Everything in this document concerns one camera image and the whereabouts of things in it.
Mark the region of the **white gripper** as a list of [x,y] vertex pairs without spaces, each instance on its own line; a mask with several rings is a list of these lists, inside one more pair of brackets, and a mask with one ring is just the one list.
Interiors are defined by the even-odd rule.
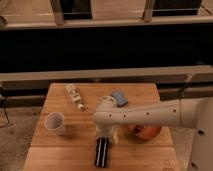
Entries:
[[108,138],[113,144],[118,143],[117,131],[114,126],[96,126],[96,138]]

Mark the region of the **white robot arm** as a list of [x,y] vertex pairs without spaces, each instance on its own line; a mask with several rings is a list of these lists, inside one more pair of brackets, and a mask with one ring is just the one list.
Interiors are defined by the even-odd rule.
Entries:
[[213,97],[175,99],[133,108],[117,108],[105,96],[92,115],[100,137],[111,137],[116,125],[174,126],[195,130],[188,171],[213,171]]

